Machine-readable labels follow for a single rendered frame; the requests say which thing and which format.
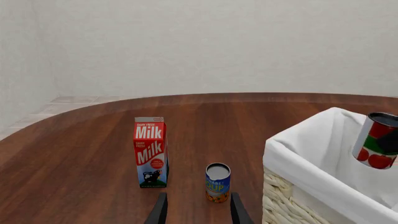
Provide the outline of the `blue alphabet soup can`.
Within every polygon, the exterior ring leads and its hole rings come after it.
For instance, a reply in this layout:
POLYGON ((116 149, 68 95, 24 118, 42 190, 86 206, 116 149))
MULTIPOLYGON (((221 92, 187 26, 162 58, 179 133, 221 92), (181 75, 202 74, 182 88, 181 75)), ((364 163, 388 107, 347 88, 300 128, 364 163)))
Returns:
POLYGON ((206 167, 206 197, 214 203, 223 203, 229 198, 231 169, 222 163, 212 163, 206 167))

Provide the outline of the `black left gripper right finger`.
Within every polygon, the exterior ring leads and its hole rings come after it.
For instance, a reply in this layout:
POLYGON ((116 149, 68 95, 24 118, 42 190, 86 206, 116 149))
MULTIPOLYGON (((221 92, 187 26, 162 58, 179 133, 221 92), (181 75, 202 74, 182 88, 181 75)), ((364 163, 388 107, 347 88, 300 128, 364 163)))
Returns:
POLYGON ((236 192, 231 193, 230 209, 233 224, 254 224, 236 192))

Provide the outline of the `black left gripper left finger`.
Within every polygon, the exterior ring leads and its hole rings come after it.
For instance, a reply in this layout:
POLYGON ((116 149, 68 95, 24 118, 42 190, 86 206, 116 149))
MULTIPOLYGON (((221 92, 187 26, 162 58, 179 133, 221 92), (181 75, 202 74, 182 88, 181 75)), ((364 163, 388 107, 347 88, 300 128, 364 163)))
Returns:
POLYGON ((144 224, 165 224, 167 219, 167 194, 162 192, 144 224))

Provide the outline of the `white lined wicker basket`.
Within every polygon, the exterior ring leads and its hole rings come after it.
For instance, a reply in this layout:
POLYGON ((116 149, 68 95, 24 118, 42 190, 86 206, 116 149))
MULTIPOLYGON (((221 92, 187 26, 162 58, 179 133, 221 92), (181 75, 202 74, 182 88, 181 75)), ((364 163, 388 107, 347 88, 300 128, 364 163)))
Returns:
POLYGON ((398 157, 374 169, 352 155, 366 117, 330 108, 266 141, 262 224, 398 224, 398 157))

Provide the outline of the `red tomato sauce can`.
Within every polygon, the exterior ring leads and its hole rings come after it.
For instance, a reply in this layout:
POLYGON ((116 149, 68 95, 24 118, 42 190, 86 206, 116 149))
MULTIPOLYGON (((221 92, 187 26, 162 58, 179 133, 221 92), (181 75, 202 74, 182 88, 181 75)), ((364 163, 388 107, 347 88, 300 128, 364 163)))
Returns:
POLYGON ((352 155, 374 169, 390 169, 398 157, 398 116, 388 113, 369 113, 352 155))

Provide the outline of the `red milk carton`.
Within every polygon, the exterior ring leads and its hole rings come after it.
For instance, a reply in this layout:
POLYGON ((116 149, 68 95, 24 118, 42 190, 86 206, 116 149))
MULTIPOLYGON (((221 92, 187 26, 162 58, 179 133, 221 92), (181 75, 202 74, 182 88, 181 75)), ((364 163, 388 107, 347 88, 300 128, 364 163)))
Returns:
POLYGON ((140 188, 165 188, 169 152, 163 117, 136 117, 133 143, 140 188))

